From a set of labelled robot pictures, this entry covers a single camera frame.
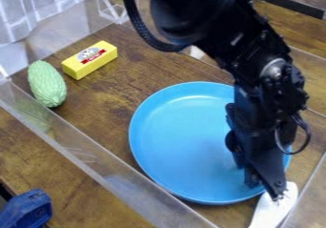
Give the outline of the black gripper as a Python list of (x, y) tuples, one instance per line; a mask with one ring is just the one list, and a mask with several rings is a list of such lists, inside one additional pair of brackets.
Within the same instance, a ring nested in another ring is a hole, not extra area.
[(300, 154), (308, 147), (313, 131), (298, 113), (282, 119), (273, 118), (256, 104), (226, 106), (232, 127), (226, 145), (237, 168), (245, 171), (245, 184), (250, 188), (261, 184), (273, 200), (286, 191), (286, 155)]

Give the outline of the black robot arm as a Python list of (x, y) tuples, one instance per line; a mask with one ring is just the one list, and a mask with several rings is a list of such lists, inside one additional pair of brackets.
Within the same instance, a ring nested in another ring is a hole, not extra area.
[(284, 156), (290, 154), (297, 130), (310, 128), (300, 115), (309, 99), (305, 76), (293, 65), (285, 40), (258, 14), (253, 0), (150, 0), (150, 7), (168, 40), (161, 41), (138, 22), (149, 44), (165, 52), (196, 46), (232, 74), (226, 143), (248, 184), (261, 183), (274, 199), (282, 198)]

